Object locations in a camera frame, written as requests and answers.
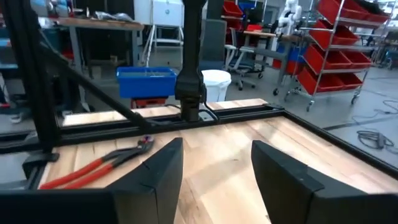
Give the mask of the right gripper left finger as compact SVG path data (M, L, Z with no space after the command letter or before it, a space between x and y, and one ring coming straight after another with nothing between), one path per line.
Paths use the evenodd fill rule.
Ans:
M183 176L183 139L174 138L102 189L88 184L148 152L153 138L118 149L37 190L3 192L1 223L173 223Z

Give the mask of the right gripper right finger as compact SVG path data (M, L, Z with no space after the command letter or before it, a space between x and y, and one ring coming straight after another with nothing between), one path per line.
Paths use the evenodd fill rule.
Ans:
M363 192L260 140L251 161L272 223L397 224L397 194Z

